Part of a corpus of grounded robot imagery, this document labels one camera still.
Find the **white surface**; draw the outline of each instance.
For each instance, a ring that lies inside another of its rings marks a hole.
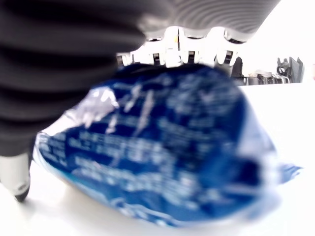
[[[284,160],[305,167],[280,187],[281,207],[255,224],[163,229],[126,218],[67,186],[36,165],[27,201],[0,187],[2,236],[314,236],[315,84],[242,88]]]

